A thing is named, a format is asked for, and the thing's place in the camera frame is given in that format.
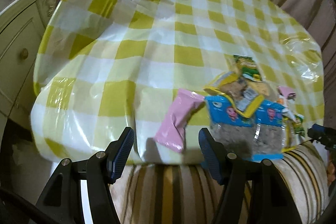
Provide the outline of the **blue cartoon snack bag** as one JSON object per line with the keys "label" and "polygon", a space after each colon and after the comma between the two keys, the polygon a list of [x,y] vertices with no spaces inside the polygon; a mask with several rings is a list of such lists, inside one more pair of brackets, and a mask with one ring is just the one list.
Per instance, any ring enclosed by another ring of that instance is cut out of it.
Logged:
{"label": "blue cartoon snack bag", "polygon": [[284,106],[264,100],[255,112],[255,135],[252,160],[278,160],[283,157],[285,129],[282,122]]}
{"label": "blue cartoon snack bag", "polygon": [[227,152],[251,161],[255,137],[253,120],[238,114],[223,96],[206,96],[205,103],[210,116],[210,133],[215,141],[222,143]]}

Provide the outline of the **yellow clear cookie bag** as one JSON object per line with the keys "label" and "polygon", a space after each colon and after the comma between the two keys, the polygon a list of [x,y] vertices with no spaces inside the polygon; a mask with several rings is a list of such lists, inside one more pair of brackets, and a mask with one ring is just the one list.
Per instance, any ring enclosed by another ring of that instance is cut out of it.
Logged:
{"label": "yellow clear cookie bag", "polygon": [[223,96],[229,100],[234,110],[244,118],[251,118],[265,97],[252,88],[247,79],[235,72],[218,75],[203,88],[212,96]]}

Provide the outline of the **green yellow small snack packet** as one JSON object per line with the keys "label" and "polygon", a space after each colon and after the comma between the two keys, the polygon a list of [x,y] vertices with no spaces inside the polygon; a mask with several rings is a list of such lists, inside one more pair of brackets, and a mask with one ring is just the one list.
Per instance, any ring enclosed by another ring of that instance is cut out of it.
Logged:
{"label": "green yellow small snack packet", "polygon": [[285,149],[294,148],[306,141],[306,131],[303,127],[303,116],[294,115],[294,120],[284,117]]}

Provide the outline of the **pink white small snack packet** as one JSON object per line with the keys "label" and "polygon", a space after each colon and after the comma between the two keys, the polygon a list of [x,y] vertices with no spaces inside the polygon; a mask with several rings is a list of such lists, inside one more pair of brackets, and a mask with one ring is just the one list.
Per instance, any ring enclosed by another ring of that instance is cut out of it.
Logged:
{"label": "pink white small snack packet", "polygon": [[289,108],[289,101],[294,101],[296,98],[295,91],[287,86],[278,86],[278,100],[277,103],[281,104],[284,108],[282,109],[282,115],[295,121],[295,114]]}

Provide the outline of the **yellow white checkered tablecloth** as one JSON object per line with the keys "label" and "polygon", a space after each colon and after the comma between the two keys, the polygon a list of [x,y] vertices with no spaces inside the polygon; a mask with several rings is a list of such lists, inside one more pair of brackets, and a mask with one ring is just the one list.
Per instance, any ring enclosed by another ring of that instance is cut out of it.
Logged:
{"label": "yellow white checkered tablecloth", "polygon": [[305,127],[324,116],[319,45],[269,0],[61,0],[38,50],[33,138],[50,161],[87,159],[127,126],[134,163],[194,164],[201,108],[186,128],[186,150],[149,142],[179,89],[203,88],[249,56],[275,88],[293,88]]}

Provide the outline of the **white carved cabinet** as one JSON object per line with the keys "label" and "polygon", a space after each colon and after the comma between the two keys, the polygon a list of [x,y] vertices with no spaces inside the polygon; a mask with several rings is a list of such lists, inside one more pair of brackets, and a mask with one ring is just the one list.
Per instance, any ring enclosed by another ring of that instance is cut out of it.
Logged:
{"label": "white carved cabinet", "polygon": [[56,0],[13,0],[1,10],[1,130],[11,120],[30,130],[33,71]]}

